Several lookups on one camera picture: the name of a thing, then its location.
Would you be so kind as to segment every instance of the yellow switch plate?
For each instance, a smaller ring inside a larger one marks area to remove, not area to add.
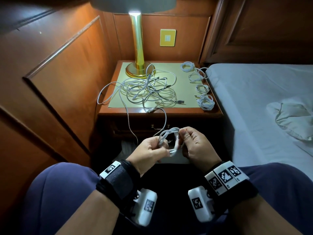
[[[161,29],[160,46],[175,46],[176,30]]]

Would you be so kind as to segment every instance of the mattress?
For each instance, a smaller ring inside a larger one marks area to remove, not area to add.
[[[237,166],[279,162],[313,180],[313,157],[271,119],[266,105],[313,92],[313,65],[213,64],[207,70],[226,114],[225,142]]]

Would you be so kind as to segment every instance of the drawer handle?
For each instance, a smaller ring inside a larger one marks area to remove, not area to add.
[[[154,124],[151,125],[151,128],[153,128],[154,130],[161,130],[161,128],[155,128],[155,127],[154,127]]]

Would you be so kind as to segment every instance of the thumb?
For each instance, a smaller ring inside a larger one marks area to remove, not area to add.
[[[170,150],[166,149],[165,147],[161,147],[159,149],[152,150],[152,157],[155,161],[158,161],[162,158],[169,157]]]
[[[187,148],[190,148],[194,144],[194,140],[191,138],[190,134],[184,128],[179,130],[179,135],[184,140]]]

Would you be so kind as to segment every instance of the forearm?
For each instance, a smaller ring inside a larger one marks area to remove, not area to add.
[[[230,215],[243,235],[301,235],[260,195],[239,203]]]
[[[105,195],[94,190],[57,232],[63,234],[112,234],[119,209]]]

